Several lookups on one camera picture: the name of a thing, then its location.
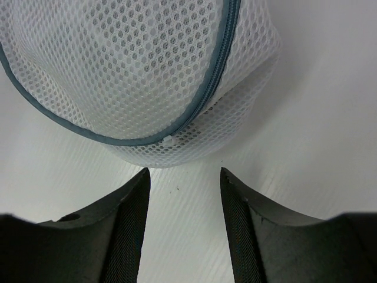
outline white surface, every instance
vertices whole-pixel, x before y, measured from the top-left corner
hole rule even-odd
[[[377,1],[270,0],[270,10],[283,57],[248,131],[221,153],[151,171],[139,282],[233,282],[221,166],[311,216],[377,210]],[[48,120],[4,72],[0,86],[1,212],[58,219],[139,170]]]

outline mesh laundry bag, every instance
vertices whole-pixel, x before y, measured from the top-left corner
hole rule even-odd
[[[224,146],[280,49],[266,0],[0,0],[0,17],[19,92],[141,166]]]

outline zipper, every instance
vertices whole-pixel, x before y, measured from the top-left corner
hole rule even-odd
[[[230,47],[233,43],[234,33],[237,26],[238,14],[240,9],[240,2],[241,0],[229,0],[229,8],[228,8],[228,16],[226,20],[226,25],[224,29],[223,41],[221,43],[219,56],[217,57],[216,64],[214,66],[213,73],[211,75],[211,79],[208,83],[207,89],[203,94],[198,106],[192,112],[190,117],[175,131],[173,131],[167,137],[157,140],[152,143],[145,144],[145,146],[161,143],[166,138],[170,136],[174,136],[185,129],[202,111],[204,106],[209,102],[209,100],[213,97],[214,93],[216,92],[217,86],[220,83],[221,76],[226,66],[226,62],[230,53]]]

